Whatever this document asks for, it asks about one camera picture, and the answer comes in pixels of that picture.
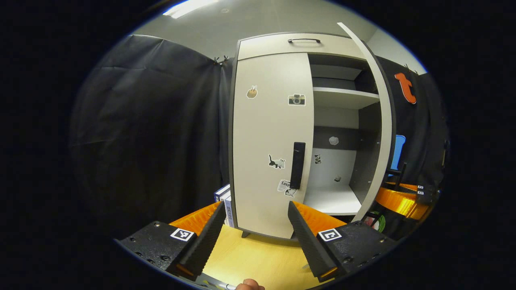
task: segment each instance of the finger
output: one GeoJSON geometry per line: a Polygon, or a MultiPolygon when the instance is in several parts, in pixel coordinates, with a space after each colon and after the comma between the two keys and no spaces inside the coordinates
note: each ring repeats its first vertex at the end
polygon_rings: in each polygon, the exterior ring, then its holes
{"type": "Polygon", "coordinates": [[[256,282],[256,280],[253,280],[253,279],[245,279],[243,281],[243,284],[246,284],[246,285],[249,285],[253,288],[253,290],[258,290],[258,282],[256,282]]]}
{"type": "Polygon", "coordinates": [[[235,290],[256,290],[253,287],[246,284],[238,284],[235,290]]]}

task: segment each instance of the table surface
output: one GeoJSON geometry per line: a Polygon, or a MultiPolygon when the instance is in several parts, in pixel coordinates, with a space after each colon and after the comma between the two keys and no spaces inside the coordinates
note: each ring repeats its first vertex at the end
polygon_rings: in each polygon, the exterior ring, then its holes
{"type": "Polygon", "coordinates": [[[206,275],[235,286],[251,278],[267,290],[307,289],[322,284],[308,267],[303,269],[308,262],[297,241],[241,235],[240,230],[222,226],[203,270],[206,275]]]}

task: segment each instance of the black curtain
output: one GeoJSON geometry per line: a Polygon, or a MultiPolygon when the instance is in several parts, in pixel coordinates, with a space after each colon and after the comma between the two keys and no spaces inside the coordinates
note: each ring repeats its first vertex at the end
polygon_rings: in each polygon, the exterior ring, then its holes
{"type": "Polygon", "coordinates": [[[109,235],[171,222],[227,184],[232,59],[132,35],[79,91],[70,150],[80,194],[109,235]]]}
{"type": "MultiPolygon", "coordinates": [[[[444,175],[442,159],[445,144],[449,141],[446,112],[437,85],[428,73],[418,75],[409,68],[391,60],[378,57],[392,91],[396,114],[396,134],[403,135],[406,142],[399,159],[407,167],[402,183],[439,188],[444,175]],[[416,103],[409,103],[394,75],[403,73],[412,83],[411,92],[416,103]]],[[[388,178],[396,181],[397,177],[388,178]]]]}

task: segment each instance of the ceiling light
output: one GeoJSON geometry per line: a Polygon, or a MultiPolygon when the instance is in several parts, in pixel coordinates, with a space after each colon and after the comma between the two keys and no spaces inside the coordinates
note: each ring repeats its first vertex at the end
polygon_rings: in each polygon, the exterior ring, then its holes
{"type": "Polygon", "coordinates": [[[188,0],[173,6],[167,10],[167,12],[163,13],[163,15],[172,16],[172,18],[177,19],[186,13],[218,1],[219,0],[188,0]]]}

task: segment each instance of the cabinet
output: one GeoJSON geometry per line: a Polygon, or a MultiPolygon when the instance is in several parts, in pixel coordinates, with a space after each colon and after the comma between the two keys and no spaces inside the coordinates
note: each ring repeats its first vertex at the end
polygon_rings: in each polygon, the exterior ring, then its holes
{"type": "Polygon", "coordinates": [[[392,115],[361,45],[315,33],[238,42],[229,128],[237,228],[289,239],[290,200],[354,220],[371,206],[392,115]]]}

